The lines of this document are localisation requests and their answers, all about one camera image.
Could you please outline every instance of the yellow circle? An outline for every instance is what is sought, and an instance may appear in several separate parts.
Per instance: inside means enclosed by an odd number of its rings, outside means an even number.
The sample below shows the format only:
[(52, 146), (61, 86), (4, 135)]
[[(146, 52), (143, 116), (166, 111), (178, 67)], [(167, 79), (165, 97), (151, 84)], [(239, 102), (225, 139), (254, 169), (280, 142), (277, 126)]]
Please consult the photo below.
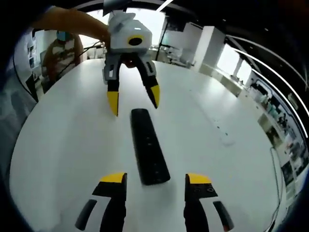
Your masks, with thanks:
[(141, 40), (143, 40), (144, 37), (143, 37), (142, 35), (132, 35), (132, 36), (128, 37), (127, 43), (128, 43), (129, 45), (130, 45), (130, 40), (132, 40), (132, 39), (141, 39)]

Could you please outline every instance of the white table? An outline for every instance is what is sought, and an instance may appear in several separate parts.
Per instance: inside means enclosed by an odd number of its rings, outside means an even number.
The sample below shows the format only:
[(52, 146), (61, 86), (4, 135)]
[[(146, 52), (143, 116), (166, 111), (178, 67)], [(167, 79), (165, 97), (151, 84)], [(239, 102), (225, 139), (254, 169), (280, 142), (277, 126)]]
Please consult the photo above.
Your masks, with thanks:
[[(19, 134), (10, 174), (12, 197), (35, 231), (75, 231), (76, 217), (100, 178), (115, 172), (128, 173), (124, 231), (184, 232), (189, 172), (211, 178), (235, 231), (261, 232), (270, 224), (278, 202), (271, 144), (256, 120), (215, 79), (155, 65), (158, 109), (137, 69), (122, 66), (119, 117), (113, 116), (102, 60), (74, 68), (36, 105)], [(134, 108), (146, 108), (151, 115), (171, 174), (163, 185), (140, 183), (129, 119)], [(225, 132), (230, 145), (220, 139)]]

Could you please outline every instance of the remote control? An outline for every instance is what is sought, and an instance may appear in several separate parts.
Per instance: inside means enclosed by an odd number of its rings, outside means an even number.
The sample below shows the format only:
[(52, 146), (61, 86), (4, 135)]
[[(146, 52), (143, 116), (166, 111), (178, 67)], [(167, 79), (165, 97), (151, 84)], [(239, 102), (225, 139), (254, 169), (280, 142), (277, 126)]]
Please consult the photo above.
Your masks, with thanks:
[(131, 111), (131, 128), (142, 183), (155, 185), (170, 180), (168, 167), (146, 109)]

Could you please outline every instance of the cable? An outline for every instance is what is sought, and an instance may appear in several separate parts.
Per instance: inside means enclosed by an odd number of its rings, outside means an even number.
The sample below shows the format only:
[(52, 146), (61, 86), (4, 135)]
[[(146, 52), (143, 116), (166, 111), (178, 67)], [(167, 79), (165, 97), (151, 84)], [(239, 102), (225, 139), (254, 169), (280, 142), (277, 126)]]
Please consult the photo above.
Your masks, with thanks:
[(13, 66), (14, 66), (14, 71), (15, 71), (15, 74), (16, 74), (16, 77), (18, 79), (18, 82), (21, 84), (21, 86), (23, 87), (23, 89), (28, 93), (30, 94), (30, 96), (33, 98), (32, 94), (26, 89), (26, 87), (23, 85), (23, 83), (21, 82), (20, 80), (20, 77), (17, 73), (17, 69), (16, 69), (16, 65), (15, 65), (15, 50), (14, 50), (14, 53), (13, 53)]
[(282, 193), (283, 193), (283, 179), (282, 179), (282, 184), (281, 184), (281, 194), (279, 194), (279, 184), (278, 184), (278, 178), (277, 178), (277, 171), (276, 171), (276, 166), (275, 166), (275, 160), (274, 160), (274, 155), (273, 155), (273, 152), (272, 150), (275, 150), (276, 149), (272, 146), (270, 148), (270, 153), (271, 153), (271, 158), (272, 158), (272, 164), (273, 164), (273, 167), (274, 167), (274, 172), (275, 172), (275, 177), (276, 177), (276, 186), (277, 186), (277, 195), (278, 195), (278, 206), (277, 208), (275, 209), (274, 213), (272, 214), (272, 217), (271, 217), (271, 223), (270, 225), (267, 227), (267, 229), (264, 231), (266, 232), (268, 229), (270, 229), (271, 227), (273, 227), (273, 225), (275, 225), (275, 221), (277, 219), (277, 216), (278, 216), (278, 212), (279, 212), (279, 207), (280, 207), (280, 204), (281, 204), (281, 201), (282, 201)]
[[(85, 51), (83, 51), (81, 54), (78, 55), (78, 57), (80, 57), (82, 54), (84, 54), (85, 52), (87, 52), (90, 48), (95, 47), (95, 45), (97, 43), (100, 43), (100, 41), (95, 42), (91, 47), (87, 48)], [(59, 72), (59, 74), (56, 76), (56, 80), (58, 80), (59, 76), (71, 65), (75, 62), (75, 59), (73, 61), (71, 61), (66, 67), (64, 67), (61, 72)]]

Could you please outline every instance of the blue face mask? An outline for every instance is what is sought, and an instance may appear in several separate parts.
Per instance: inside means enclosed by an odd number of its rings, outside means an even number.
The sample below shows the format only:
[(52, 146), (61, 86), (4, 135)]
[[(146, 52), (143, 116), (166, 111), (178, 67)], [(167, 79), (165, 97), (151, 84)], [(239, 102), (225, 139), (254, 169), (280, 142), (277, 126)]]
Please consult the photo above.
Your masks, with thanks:
[(57, 39), (60, 41), (66, 41), (67, 33), (64, 31), (57, 31)]

